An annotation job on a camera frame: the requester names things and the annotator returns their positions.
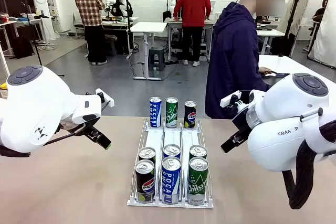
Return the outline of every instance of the person in red hoodie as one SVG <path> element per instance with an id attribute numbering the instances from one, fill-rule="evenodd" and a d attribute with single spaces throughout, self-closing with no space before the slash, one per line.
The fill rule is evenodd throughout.
<path id="1" fill-rule="evenodd" d="M 201 40 L 205 17 L 211 13 L 210 0 L 177 0 L 174 18 L 178 21 L 178 12 L 182 7 L 183 18 L 183 65 L 188 65 L 189 48 L 193 37 L 193 67 L 200 65 Z"/>

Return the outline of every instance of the gray floor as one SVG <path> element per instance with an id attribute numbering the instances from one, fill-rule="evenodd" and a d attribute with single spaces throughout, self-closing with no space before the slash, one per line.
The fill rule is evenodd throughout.
<path id="1" fill-rule="evenodd" d="M 166 66 L 160 72 L 161 78 L 167 77 L 164 81 L 141 81 L 133 80 L 133 73 L 130 70 L 130 63 L 138 63 L 144 60 L 142 40 L 136 40 L 140 44 L 140 53 L 134 54 L 130 61 L 125 56 L 118 55 L 108 58 L 108 63 L 103 66 L 91 66 L 84 55 L 86 47 L 81 46 L 76 50 L 48 64 L 47 67 L 58 74 L 65 74 L 64 81 L 69 85 L 72 92 L 76 94 L 94 93 L 96 88 L 101 88 L 110 94 L 115 101 L 115 107 L 107 107 L 103 115 L 125 115 L 125 116 L 149 116 L 149 98 L 161 97 L 165 100 L 168 97 L 179 99 L 179 117 L 183 117 L 184 102 L 195 101 L 197 103 L 197 117 L 204 118 L 205 88 L 207 79 L 208 63 L 201 62 L 198 68 L 189 66 L 171 65 Z M 165 41 L 156 40 L 156 46 L 164 46 Z M 299 42 L 296 45 L 293 59 L 307 66 L 326 78 L 336 81 L 336 72 L 328 67 L 307 60 L 307 55 L 302 54 L 302 48 L 306 42 Z M 142 76 L 141 65 L 133 66 L 137 76 Z"/>

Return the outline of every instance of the man in plaid shirt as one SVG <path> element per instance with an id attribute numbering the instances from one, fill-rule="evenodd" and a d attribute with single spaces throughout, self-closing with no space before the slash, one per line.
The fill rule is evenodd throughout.
<path id="1" fill-rule="evenodd" d="M 85 27 L 85 40 L 88 43 L 88 60 L 92 65 L 107 63 L 104 52 L 104 39 L 100 10 L 104 10 L 103 0 L 75 0 Z"/>

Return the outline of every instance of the stool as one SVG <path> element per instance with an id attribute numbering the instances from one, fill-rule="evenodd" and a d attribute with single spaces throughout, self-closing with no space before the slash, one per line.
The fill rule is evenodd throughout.
<path id="1" fill-rule="evenodd" d="M 115 35 L 106 35 L 105 34 L 105 39 L 107 39 L 107 41 L 109 42 L 110 46 L 111 46 L 111 55 L 113 57 L 115 57 L 117 55 L 117 51 L 115 49 L 115 45 L 114 42 L 117 40 L 117 37 Z"/>
<path id="2" fill-rule="evenodd" d="M 151 49 L 149 49 L 148 61 L 149 69 L 159 66 L 159 70 L 163 71 L 163 69 L 166 67 L 163 48 L 151 47 Z"/>

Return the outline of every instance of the hand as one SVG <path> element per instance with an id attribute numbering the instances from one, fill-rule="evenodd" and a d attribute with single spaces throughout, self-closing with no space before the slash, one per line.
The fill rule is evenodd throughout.
<path id="1" fill-rule="evenodd" d="M 267 75 L 267 74 L 272 73 L 272 72 L 273 71 L 270 70 L 269 68 L 265 68 L 265 67 L 260 67 L 259 68 L 259 73 L 264 74 L 264 75 Z"/>

